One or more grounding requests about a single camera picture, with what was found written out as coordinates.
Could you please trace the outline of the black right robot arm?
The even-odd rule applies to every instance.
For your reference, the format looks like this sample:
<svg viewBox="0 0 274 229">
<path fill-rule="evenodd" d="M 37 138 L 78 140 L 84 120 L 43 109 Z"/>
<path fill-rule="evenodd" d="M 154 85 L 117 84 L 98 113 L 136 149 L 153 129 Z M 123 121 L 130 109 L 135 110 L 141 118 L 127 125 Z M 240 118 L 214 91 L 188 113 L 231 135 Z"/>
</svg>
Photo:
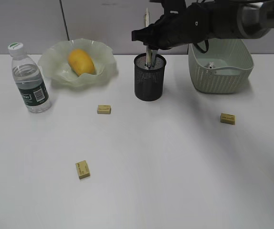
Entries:
<svg viewBox="0 0 274 229">
<path fill-rule="evenodd" d="M 153 24 L 132 31 L 132 40 L 152 50 L 192 43 L 201 53 L 209 40 L 259 39 L 274 29 L 274 0 L 161 0 L 163 15 Z"/>
</svg>

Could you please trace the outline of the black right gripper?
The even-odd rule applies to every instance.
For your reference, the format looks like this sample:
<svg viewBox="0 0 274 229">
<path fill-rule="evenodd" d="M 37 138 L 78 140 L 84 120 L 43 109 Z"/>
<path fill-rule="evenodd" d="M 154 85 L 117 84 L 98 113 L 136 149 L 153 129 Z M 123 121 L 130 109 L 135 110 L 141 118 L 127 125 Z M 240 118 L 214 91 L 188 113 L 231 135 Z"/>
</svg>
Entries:
<svg viewBox="0 0 274 229">
<path fill-rule="evenodd" d="M 154 2 L 161 4 L 164 14 L 155 23 L 132 31 L 132 41 L 142 42 L 152 50 L 168 50 L 209 38 L 210 13 L 204 2 L 193 2 L 188 7 L 184 0 Z"/>
</svg>

